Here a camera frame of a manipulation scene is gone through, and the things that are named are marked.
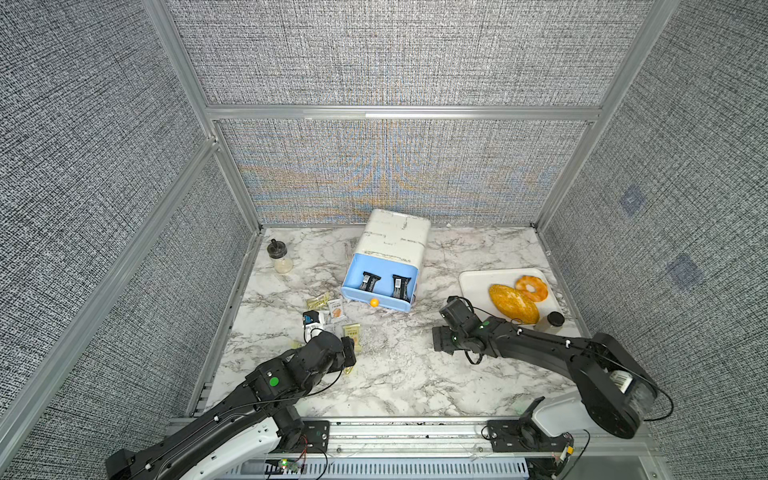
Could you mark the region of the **black cookie packet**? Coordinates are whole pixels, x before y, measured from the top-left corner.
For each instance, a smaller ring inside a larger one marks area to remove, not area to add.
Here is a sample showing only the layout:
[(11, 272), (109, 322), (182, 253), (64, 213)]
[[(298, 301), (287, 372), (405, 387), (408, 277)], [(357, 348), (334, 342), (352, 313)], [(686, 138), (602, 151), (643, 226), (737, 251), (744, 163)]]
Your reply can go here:
[(373, 292), (375, 289), (376, 283), (380, 279), (381, 277), (379, 275), (365, 271), (363, 273), (362, 282), (359, 289), (366, 292)]
[(393, 276), (393, 294), (392, 297), (398, 300), (409, 302), (408, 285), (410, 283), (410, 277), (403, 277), (400, 275)]

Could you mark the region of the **white blue drawer cabinet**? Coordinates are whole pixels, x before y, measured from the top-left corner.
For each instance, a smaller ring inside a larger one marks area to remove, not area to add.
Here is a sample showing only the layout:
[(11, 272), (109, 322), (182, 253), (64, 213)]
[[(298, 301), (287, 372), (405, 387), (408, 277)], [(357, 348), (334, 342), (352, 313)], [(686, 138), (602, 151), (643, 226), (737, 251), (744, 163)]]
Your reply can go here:
[[(409, 312), (415, 302), (430, 228), (431, 221), (426, 218), (374, 209), (358, 239), (341, 286), (342, 296), (368, 305), (377, 298), (378, 307)], [(365, 271), (381, 277), (373, 292), (359, 289)], [(394, 275), (411, 278), (409, 302), (392, 297)]]

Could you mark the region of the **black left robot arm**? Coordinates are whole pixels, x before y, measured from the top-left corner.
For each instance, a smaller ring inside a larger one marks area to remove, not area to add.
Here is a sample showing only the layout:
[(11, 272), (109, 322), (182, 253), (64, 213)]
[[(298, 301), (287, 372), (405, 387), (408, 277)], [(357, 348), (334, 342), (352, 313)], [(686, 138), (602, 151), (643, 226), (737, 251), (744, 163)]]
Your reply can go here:
[(293, 446), (303, 427), (294, 405), (328, 373), (356, 363), (355, 341), (320, 331), (304, 346), (259, 364), (230, 394), (166, 439), (138, 452), (120, 449), (105, 460), (109, 479), (180, 479), (236, 435), (265, 420), (280, 446)]

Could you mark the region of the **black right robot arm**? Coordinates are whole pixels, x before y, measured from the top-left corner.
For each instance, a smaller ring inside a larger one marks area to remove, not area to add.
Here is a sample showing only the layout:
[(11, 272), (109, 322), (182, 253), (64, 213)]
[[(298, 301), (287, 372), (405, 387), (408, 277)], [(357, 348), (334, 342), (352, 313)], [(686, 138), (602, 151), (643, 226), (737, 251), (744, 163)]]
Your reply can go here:
[(597, 333), (590, 338), (565, 337), (535, 331), (499, 317), (478, 317), (471, 302), (450, 296), (440, 309), (443, 326), (432, 329), (434, 350), (449, 355), (457, 351), (484, 358), (523, 361), (571, 380), (579, 394), (578, 407), (569, 413), (552, 413), (539, 403), (531, 420), (546, 435), (555, 437), (575, 428), (587, 417), (606, 433), (631, 439), (661, 393), (661, 388), (614, 337)]

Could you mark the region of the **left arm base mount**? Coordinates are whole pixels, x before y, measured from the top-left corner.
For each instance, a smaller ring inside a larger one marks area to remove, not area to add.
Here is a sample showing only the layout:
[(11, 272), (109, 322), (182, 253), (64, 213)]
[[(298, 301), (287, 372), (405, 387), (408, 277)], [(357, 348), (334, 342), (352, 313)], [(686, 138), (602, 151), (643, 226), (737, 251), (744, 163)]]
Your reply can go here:
[(326, 453), (330, 440), (330, 422), (302, 418), (294, 407), (287, 407), (272, 417), (279, 439), (274, 453)]

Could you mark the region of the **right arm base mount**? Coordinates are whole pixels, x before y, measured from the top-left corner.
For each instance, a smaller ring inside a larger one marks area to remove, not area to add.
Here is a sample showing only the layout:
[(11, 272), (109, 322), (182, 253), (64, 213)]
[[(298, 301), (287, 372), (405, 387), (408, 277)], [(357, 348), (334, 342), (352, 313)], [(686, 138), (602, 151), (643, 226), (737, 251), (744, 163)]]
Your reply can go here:
[(495, 453), (551, 453), (562, 461), (573, 453), (574, 439), (570, 433), (547, 435), (534, 421), (533, 413), (545, 400), (538, 397), (516, 419), (488, 420), (481, 436), (491, 443)]

